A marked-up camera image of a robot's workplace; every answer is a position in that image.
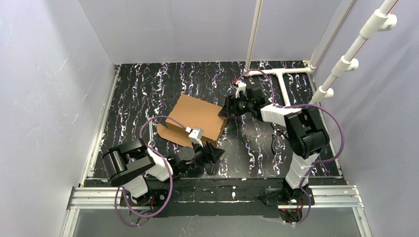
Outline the brown cardboard box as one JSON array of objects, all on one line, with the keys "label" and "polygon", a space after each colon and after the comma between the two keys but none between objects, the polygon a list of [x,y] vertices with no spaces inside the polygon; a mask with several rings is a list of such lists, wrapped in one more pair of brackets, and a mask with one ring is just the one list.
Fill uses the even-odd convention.
[{"label": "brown cardboard box", "polygon": [[[186,127],[202,129],[202,142],[209,141],[216,146],[227,124],[227,119],[218,115],[221,109],[221,106],[181,94],[169,117]],[[157,124],[157,133],[179,146],[192,146],[185,129],[170,119],[165,119],[165,125]]]}]

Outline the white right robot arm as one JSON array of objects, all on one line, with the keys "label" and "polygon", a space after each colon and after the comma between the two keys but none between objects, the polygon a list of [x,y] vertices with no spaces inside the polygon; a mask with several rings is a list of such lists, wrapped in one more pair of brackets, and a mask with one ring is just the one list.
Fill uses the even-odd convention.
[{"label": "white right robot arm", "polygon": [[232,118],[250,113],[255,119],[286,128],[293,151],[286,174],[286,188],[295,190],[308,183],[308,175],[318,155],[329,144],[330,137],[316,105],[280,106],[268,103],[260,86],[238,89],[225,98],[220,117]]}]

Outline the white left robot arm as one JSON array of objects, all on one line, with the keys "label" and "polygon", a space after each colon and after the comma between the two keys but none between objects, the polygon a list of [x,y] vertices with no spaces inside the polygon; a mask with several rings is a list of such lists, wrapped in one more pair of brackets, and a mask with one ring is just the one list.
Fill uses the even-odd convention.
[{"label": "white left robot arm", "polygon": [[138,204],[148,196],[149,188],[144,178],[147,173],[165,182],[170,177],[190,173],[209,163],[216,163],[225,150],[211,142],[183,147],[174,156],[164,159],[145,145],[143,139],[110,148],[102,162],[112,187],[123,187],[131,200]]}]

